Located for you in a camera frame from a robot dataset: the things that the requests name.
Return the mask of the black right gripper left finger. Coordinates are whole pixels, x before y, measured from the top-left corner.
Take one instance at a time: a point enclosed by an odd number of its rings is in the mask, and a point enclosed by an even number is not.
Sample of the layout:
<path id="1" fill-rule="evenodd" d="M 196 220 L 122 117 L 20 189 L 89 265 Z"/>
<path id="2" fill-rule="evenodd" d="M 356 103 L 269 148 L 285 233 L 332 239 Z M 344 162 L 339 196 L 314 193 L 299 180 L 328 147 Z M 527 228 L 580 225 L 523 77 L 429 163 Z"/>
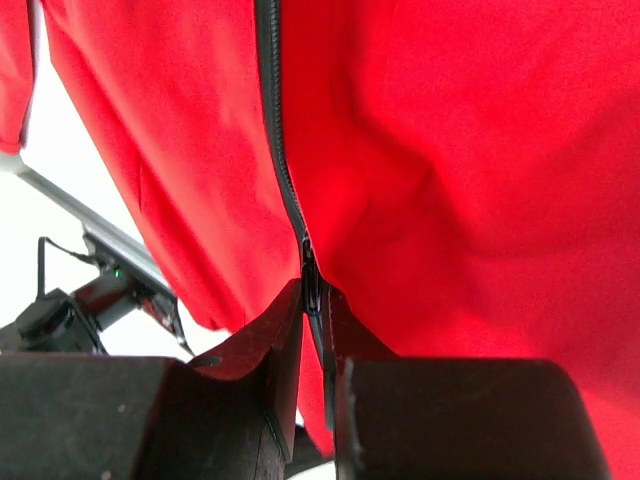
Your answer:
<path id="1" fill-rule="evenodd" d="M 280 479 L 294 455 L 302 289 L 189 362 L 1 357 L 5 479 Z"/>

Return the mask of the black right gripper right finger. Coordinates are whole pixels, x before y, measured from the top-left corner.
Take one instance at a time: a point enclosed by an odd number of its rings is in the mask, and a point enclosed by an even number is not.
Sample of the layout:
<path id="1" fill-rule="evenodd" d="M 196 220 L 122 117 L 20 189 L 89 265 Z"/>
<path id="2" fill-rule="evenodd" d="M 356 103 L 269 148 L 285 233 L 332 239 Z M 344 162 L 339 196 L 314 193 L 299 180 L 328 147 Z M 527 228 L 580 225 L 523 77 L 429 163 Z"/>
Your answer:
<path id="1" fill-rule="evenodd" d="M 340 479 L 607 479 L 582 398 L 539 359 L 392 352 L 322 298 L 327 422 Z"/>

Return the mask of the red hooded jacket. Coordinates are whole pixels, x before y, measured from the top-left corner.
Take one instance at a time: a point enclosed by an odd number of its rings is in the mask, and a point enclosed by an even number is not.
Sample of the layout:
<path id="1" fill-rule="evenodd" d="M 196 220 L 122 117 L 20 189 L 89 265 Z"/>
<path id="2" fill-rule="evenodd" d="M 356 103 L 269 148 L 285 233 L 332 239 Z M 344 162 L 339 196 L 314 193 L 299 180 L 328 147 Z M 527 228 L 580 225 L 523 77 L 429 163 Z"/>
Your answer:
<path id="1" fill-rule="evenodd" d="M 335 463 L 322 298 L 402 357 L 539 359 L 639 475 L 635 1 L 5 1 L 1 153 L 150 252 L 193 353 L 302 289 L 288 478 Z"/>

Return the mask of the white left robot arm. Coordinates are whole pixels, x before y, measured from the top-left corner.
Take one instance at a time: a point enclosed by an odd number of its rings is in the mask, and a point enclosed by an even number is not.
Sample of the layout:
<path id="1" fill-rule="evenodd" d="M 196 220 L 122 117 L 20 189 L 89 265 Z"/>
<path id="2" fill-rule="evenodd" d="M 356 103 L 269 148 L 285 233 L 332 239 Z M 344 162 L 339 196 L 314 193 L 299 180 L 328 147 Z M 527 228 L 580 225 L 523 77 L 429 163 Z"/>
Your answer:
<path id="1" fill-rule="evenodd" d="M 85 232 L 85 254 L 43 236 L 37 247 L 37 292 L 15 321 L 1 328 L 1 352 L 86 353 L 105 355 L 100 335 L 140 310 L 168 332 L 188 354 L 178 301 L 150 254 L 135 241 L 112 244 Z M 46 289 L 46 247 L 52 246 L 91 265 L 98 275 L 70 293 Z"/>

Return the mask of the aluminium table frame rail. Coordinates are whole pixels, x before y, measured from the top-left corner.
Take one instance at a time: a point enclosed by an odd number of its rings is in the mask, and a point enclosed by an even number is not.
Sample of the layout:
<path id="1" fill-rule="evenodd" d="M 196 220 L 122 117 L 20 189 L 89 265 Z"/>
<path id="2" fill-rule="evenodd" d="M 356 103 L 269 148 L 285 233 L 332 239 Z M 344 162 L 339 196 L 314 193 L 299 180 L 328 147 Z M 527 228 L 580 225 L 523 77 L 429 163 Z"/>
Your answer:
<path id="1" fill-rule="evenodd" d="M 23 162 L 20 154 L 1 153 L 1 172 L 15 175 L 46 196 L 79 220 L 85 227 L 85 231 L 106 246 L 113 257 L 131 265 L 136 272 L 142 274 L 144 279 L 149 280 L 154 288 L 162 291 L 169 298 L 177 299 L 150 252 L 142 243 L 30 168 Z"/>

